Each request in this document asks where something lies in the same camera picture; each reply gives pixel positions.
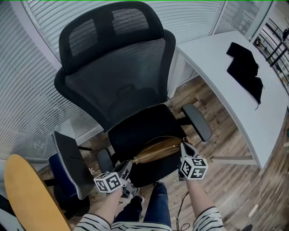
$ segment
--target jeans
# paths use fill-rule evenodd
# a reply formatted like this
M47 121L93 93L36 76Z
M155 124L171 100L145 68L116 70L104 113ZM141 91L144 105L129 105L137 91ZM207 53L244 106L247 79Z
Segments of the jeans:
M141 197L135 196L114 219L115 222L139 222L142 211ZM172 227L168 210L168 193L163 183L157 183L149 199L144 222L156 222Z

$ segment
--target person's arm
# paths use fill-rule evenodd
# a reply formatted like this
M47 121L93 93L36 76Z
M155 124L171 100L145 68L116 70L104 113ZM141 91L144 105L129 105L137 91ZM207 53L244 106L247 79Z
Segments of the person's arm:
M74 231L110 231L121 195L122 188L109 194L95 213L83 216Z
M197 180L186 180L196 220L193 231L224 230L222 217Z

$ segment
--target mesh backrest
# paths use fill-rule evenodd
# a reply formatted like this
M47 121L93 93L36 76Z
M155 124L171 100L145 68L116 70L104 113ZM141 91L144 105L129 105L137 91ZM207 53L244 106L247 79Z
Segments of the mesh backrest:
M167 100L175 37L141 2L93 9L61 33L55 87L109 130Z

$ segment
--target chair seat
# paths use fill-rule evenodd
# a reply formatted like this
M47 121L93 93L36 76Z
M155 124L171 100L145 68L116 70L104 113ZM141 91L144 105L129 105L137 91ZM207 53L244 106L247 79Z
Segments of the chair seat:
M164 104L144 109L122 121L108 132L116 154L112 157L120 162L132 159L150 140L160 136L175 136L180 139L186 133L174 115ZM133 165L130 179L135 187L142 187L167 176L177 169L180 153L146 164Z

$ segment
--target chair armrest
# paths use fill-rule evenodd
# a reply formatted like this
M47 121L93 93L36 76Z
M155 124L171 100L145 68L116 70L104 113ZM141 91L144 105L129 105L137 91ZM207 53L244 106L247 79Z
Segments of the chair armrest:
M112 158L110 152L107 148L101 150L96 154L96 158L98 160L98 166L102 173L106 173L108 171L112 171L114 165L112 163Z
M194 129L196 130L202 141L207 141L208 139L210 139L212 135L212 130L202 113L193 104L184 105L182 107L182 111L186 115L186 117L185 119L181 118L180 121L182 123L186 121L187 124L193 125Z

